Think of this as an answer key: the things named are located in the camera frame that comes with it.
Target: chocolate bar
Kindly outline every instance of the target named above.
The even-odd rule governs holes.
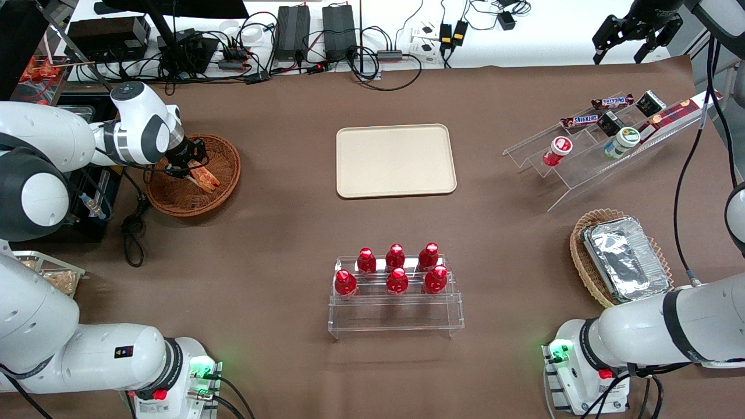
[[[590,101],[595,109],[613,109],[616,107],[627,107],[634,103],[634,97],[626,95],[623,98],[594,99]]]
[[[583,125],[596,124],[598,120],[600,120],[600,115],[594,113],[592,115],[575,116],[574,118],[562,118],[561,125],[564,128],[574,128]]]
[[[608,134],[608,136],[614,136],[621,130],[621,128],[626,126],[624,122],[618,119],[611,110],[600,117],[600,121],[597,122],[597,125],[604,133]]]
[[[648,90],[644,93],[644,96],[636,102],[636,107],[639,108],[644,116],[651,117],[668,106],[658,98],[653,91]]]

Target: power supply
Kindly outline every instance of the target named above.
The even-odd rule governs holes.
[[[279,6],[279,37],[276,57],[279,61],[300,62],[308,59],[308,35],[311,32],[311,10],[308,6]]]
[[[321,11],[326,59],[331,62],[346,60],[347,54],[357,47],[352,6],[326,6]]]

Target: acrylic display stand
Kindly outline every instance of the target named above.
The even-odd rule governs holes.
[[[343,332],[370,332],[375,330],[448,330],[450,336],[465,326],[463,299],[455,276],[445,255],[438,263],[448,269],[448,285],[439,294],[423,294],[425,274],[416,271],[418,256],[407,255],[404,263],[409,286],[403,295],[387,294],[385,256],[376,256],[377,273],[357,271],[357,257],[339,257],[334,273],[346,269],[357,278],[358,293],[339,295],[334,289],[332,275],[329,296],[329,332],[339,339]]]
[[[617,98],[621,96],[625,96],[625,94],[619,92],[611,97]],[[621,109],[612,109],[612,111],[627,127],[639,129],[649,120],[649,117],[645,116],[635,105]],[[575,113],[572,117],[587,115],[593,112],[605,113],[606,111],[588,108]],[[582,130],[567,130],[561,124],[556,124],[523,142],[513,145],[505,150],[502,155],[512,157],[519,168],[532,166],[541,177],[547,177],[551,172],[558,175],[566,187],[566,192],[548,208],[548,211],[551,211],[559,204],[589,191],[617,171],[638,161],[651,158],[660,150],[660,144],[663,140],[699,120],[700,116],[697,116],[687,124],[670,132],[652,136],[644,144],[637,145],[617,160],[605,155],[604,148],[611,139],[596,124]],[[543,154],[548,151],[551,140],[558,136],[566,136],[571,139],[573,148],[571,153],[567,157],[564,157],[558,166],[549,167],[543,163]]]

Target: snickers bar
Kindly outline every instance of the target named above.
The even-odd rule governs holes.
[[[634,97],[626,95],[623,98],[608,98],[608,99],[595,99],[591,101],[592,107],[595,109],[613,109],[616,107],[627,107],[634,103]]]
[[[564,128],[574,128],[583,125],[597,124],[598,120],[600,120],[600,115],[597,114],[575,116],[574,118],[562,118],[561,125],[563,125]]]

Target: red bottle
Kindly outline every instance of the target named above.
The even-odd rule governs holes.
[[[440,248],[437,243],[430,243],[419,252],[419,264],[416,270],[419,272],[429,272],[437,264],[437,258],[440,257]]]
[[[385,271],[393,272],[393,269],[403,268],[406,256],[404,255],[404,248],[400,244],[394,243],[390,246],[390,250],[385,255]]]
[[[448,285],[448,269],[443,265],[437,265],[431,271],[422,283],[423,294],[438,294],[445,286]]]
[[[388,288],[389,295],[404,294],[406,288],[409,287],[409,277],[406,276],[406,271],[403,268],[393,269],[385,280],[385,286]]]
[[[339,269],[334,280],[334,289],[340,295],[357,294],[357,278],[346,269]]]
[[[362,248],[360,256],[357,258],[357,271],[365,274],[375,273],[375,256],[370,248]]]

